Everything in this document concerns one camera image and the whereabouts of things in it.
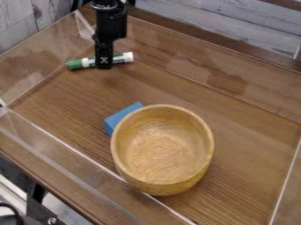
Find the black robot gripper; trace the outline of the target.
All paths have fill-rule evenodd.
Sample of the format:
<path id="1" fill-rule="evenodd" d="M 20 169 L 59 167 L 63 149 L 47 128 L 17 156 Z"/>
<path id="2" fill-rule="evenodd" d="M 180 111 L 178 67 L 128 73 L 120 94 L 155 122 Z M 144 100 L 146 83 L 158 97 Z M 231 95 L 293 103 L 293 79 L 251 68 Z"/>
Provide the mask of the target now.
<path id="1" fill-rule="evenodd" d="M 95 67 L 112 68 L 112 42 L 127 36 L 127 7 L 122 0 L 92 0 L 96 28 L 92 39 L 95 41 Z"/>

